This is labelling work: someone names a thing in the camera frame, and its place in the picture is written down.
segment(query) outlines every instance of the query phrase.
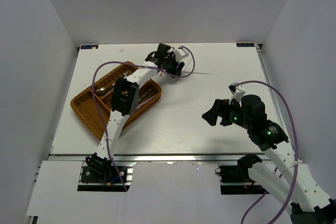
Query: black sticker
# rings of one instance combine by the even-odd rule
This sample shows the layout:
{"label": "black sticker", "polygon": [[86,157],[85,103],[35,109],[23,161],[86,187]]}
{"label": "black sticker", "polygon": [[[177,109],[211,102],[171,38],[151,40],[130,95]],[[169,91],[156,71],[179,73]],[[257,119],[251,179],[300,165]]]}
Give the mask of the black sticker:
{"label": "black sticker", "polygon": [[254,47],[254,43],[236,43],[237,47]]}
{"label": "black sticker", "polygon": [[80,49],[98,49],[98,45],[82,45]]}

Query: wire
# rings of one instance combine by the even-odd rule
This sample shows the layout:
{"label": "wire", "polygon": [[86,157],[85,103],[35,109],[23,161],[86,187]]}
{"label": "wire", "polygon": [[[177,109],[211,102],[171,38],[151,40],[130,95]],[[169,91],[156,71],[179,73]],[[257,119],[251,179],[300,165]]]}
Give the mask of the wire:
{"label": "wire", "polygon": [[220,175],[220,172],[218,172],[217,170],[220,169],[219,167],[215,169],[215,174]]}
{"label": "wire", "polygon": [[[293,130],[293,136],[294,136],[294,144],[295,144],[295,153],[294,153],[294,160],[297,161],[299,160],[299,143],[298,143],[298,137],[297,137],[297,134],[296,134],[296,129],[295,129],[295,125],[294,125],[294,120],[293,120],[293,116],[292,116],[292,113],[290,112],[290,109],[289,109],[289,106],[288,106],[288,103],[286,102],[284,96],[274,87],[272,87],[271,85],[265,83],[265,82],[262,82],[262,81],[243,81],[241,83],[238,83],[238,84],[235,84],[235,87],[239,86],[239,85],[243,85],[243,84],[247,84],[247,83],[259,83],[259,84],[263,84],[267,87],[269,87],[270,89],[274,90],[279,96],[280,98],[282,99],[286,109],[287,109],[287,112],[288,112],[288,115],[289,115],[289,119],[290,119],[290,123],[291,123],[291,126],[292,126],[292,130]],[[280,210],[278,211],[278,213],[267,223],[267,224],[273,224],[281,215],[282,213],[284,212],[284,210],[286,209],[289,201],[290,201],[290,198],[292,197],[293,195],[293,191],[294,191],[294,187],[295,187],[295,183],[296,183],[296,179],[297,179],[297,176],[298,176],[298,165],[295,164],[294,165],[294,174],[293,174],[293,180],[292,180],[292,183],[290,185],[290,188],[289,188],[289,192],[288,192],[288,195],[287,195],[287,198],[284,202],[284,204],[282,205],[282,207],[280,208]],[[244,222],[244,219],[246,217],[246,215],[248,214],[248,212],[250,212],[250,210],[256,205],[258,204],[262,198],[264,197],[264,195],[262,195],[259,199],[257,199],[256,202],[254,202],[252,204],[252,206],[250,206],[247,211],[245,212],[245,214],[243,215],[243,218],[242,218],[242,221],[240,222],[240,224],[243,224]]]}
{"label": "wire", "polygon": [[115,177],[113,180],[111,180],[109,183],[112,184],[117,178],[119,178],[118,176]]}
{"label": "wire", "polygon": [[105,179],[105,180],[98,180],[98,181],[100,181],[100,182],[105,182],[105,181],[108,181],[109,180],[109,178],[111,177],[111,174],[112,174],[112,172],[110,171],[110,175],[107,177],[107,179]]}
{"label": "wire", "polygon": [[115,162],[114,162],[114,160],[113,160],[113,158],[112,158],[112,156],[111,156],[110,146],[109,146],[109,134],[108,134],[108,132],[107,132],[107,128],[106,128],[106,124],[105,124],[105,120],[104,120],[104,118],[103,118],[103,116],[102,116],[102,114],[101,114],[101,112],[100,112],[98,103],[97,103],[97,101],[96,101],[96,96],[94,95],[94,94],[95,94],[95,93],[94,93],[94,92],[95,92],[95,91],[94,91],[94,90],[95,90],[95,89],[94,89],[94,88],[95,88],[94,83],[96,82],[96,76],[97,76],[97,73],[98,73],[99,69],[101,69],[101,68],[102,68],[103,66],[105,66],[105,65],[108,65],[108,64],[123,64],[123,65],[127,65],[127,66],[138,67],[138,68],[155,69],[155,70],[157,70],[157,71],[159,71],[159,72],[164,72],[165,74],[167,74],[167,75],[169,75],[169,76],[171,76],[171,77],[186,78],[186,77],[190,76],[190,75],[194,72],[194,70],[195,70],[195,57],[194,57],[193,53],[192,53],[187,47],[185,47],[185,46],[181,46],[181,48],[184,48],[184,49],[188,50],[188,51],[190,52],[190,54],[191,54],[191,57],[193,58],[193,69],[191,70],[191,72],[190,72],[189,74],[187,74],[187,75],[185,75],[185,76],[175,76],[175,75],[173,75],[173,74],[167,73],[166,71],[164,71],[163,69],[160,69],[160,68],[151,67],[151,66],[135,65],[135,64],[131,64],[131,63],[122,62],[122,61],[108,61],[108,62],[105,62],[105,63],[103,63],[102,65],[100,65],[100,66],[96,69],[96,71],[94,72],[94,75],[93,75],[93,78],[92,78],[92,86],[91,86],[93,102],[94,102],[94,105],[96,106],[98,115],[99,115],[99,117],[100,117],[100,119],[101,119],[101,122],[102,122],[102,124],[103,124],[103,126],[104,126],[104,131],[105,131],[105,136],[106,136],[106,149],[107,149],[107,153],[108,153],[108,155],[109,155],[109,158],[110,158],[110,160],[111,160],[111,163],[112,163],[113,167],[114,167],[115,170],[117,171],[118,177],[120,178],[120,182],[121,182],[122,186],[124,187],[125,191],[127,191],[127,188],[126,188],[126,185],[125,185],[124,181],[122,180],[122,177],[120,176],[120,172],[119,172],[119,170],[118,170],[118,167],[117,167],[117,165],[115,164]]}

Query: spoon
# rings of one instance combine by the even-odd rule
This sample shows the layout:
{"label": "spoon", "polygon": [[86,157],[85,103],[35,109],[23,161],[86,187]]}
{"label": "spoon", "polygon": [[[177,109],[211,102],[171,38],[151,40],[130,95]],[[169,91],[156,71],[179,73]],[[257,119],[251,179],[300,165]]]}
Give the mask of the spoon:
{"label": "spoon", "polygon": [[108,88],[105,88],[105,87],[98,88],[98,89],[96,89],[95,93],[97,95],[104,95],[104,94],[108,93],[109,91],[111,91],[113,89],[113,87],[114,87],[114,84],[112,84]]}
{"label": "spoon", "polygon": [[[120,77],[125,78],[127,75],[128,75],[128,72],[125,72]],[[108,92],[110,92],[111,90],[113,90],[114,85],[115,85],[115,83],[112,84],[111,86],[109,86],[108,88],[106,88],[106,87],[98,88],[98,89],[95,90],[95,93],[96,93],[96,95],[105,95]]]}

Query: wicker basket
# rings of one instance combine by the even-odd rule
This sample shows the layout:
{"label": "wicker basket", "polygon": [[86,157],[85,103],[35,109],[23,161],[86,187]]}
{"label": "wicker basket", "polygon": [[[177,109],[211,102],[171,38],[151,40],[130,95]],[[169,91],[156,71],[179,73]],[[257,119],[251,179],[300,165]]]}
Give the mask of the wicker basket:
{"label": "wicker basket", "polygon": [[[117,68],[113,69],[111,72],[103,76],[101,79],[95,82],[94,88],[95,90],[101,87],[109,87],[115,81],[124,75],[125,72],[128,74],[132,74],[137,70],[136,67],[120,65]],[[135,119],[141,116],[146,110],[148,110],[151,106],[153,106],[161,97],[162,89],[161,87],[154,82],[153,80],[149,80],[146,82],[139,91],[139,98],[142,97],[147,91],[152,89],[150,94],[146,96],[145,100],[141,102],[144,104],[140,106],[133,115],[128,118],[126,121],[124,128],[130,125]],[[97,104],[100,108],[101,114],[104,117],[105,124],[107,124],[110,118],[111,111],[111,98],[113,91],[108,92],[102,96],[96,96]],[[80,94],[75,96],[71,103],[71,108],[73,109],[76,116],[79,120],[85,125],[85,127],[98,139],[101,140],[104,134],[104,126],[101,122],[101,119],[98,115],[96,106],[93,102],[91,86],[87,87]]]}

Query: white enclosure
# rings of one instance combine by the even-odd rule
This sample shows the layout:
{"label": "white enclosure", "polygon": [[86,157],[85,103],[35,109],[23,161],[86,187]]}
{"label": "white enclosure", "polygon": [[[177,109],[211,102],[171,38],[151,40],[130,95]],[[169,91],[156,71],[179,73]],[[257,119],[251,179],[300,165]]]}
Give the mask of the white enclosure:
{"label": "white enclosure", "polygon": [[76,47],[93,43],[263,44],[269,81],[292,109],[300,157],[335,198],[335,17],[336,0],[0,0],[3,223],[22,222]]}

